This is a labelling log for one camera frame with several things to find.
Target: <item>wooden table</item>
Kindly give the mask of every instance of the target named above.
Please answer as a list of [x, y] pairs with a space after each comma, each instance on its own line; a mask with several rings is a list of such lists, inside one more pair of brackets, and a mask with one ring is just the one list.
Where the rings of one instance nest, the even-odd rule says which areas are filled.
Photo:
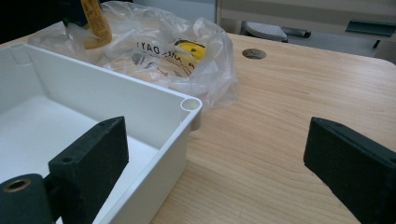
[[[396, 66], [230, 38], [238, 102], [204, 114], [190, 135], [186, 170], [152, 223], [358, 223], [304, 166], [309, 121], [341, 122], [395, 150]], [[244, 49], [267, 57], [245, 58]]]

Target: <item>yellow label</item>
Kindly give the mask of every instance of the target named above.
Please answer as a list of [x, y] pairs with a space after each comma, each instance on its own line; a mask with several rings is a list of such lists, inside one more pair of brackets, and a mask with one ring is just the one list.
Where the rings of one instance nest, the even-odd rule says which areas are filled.
[[91, 32], [97, 37], [84, 40], [85, 49], [99, 48], [108, 44], [112, 39], [111, 30], [99, 2], [97, 0], [81, 0], [81, 5]]
[[189, 40], [179, 40], [175, 43], [175, 46], [188, 51], [196, 60], [201, 60], [205, 54], [205, 46]]

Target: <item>background wall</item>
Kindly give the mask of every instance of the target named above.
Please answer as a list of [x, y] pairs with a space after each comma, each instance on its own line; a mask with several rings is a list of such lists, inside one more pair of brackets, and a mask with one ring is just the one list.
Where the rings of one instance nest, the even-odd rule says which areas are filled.
[[187, 20], [204, 17], [216, 21], [216, 0], [134, 0], [134, 3], [158, 7]]

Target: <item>plastic box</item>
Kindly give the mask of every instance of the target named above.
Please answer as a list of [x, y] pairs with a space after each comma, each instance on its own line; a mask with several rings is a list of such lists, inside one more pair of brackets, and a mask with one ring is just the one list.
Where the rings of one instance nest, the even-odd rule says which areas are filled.
[[43, 49], [0, 49], [0, 182], [48, 175], [48, 161], [94, 124], [124, 116], [130, 162], [94, 223], [149, 223], [184, 171], [201, 108], [199, 99]]

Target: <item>plastic bag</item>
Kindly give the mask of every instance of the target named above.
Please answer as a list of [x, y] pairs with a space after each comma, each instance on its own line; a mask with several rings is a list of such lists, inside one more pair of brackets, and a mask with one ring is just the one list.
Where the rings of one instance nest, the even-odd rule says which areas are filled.
[[106, 2], [102, 10], [113, 39], [99, 49], [84, 49], [91, 34], [61, 22], [31, 35], [29, 44], [198, 97], [204, 110], [236, 101], [233, 43], [216, 24], [128, 2]]

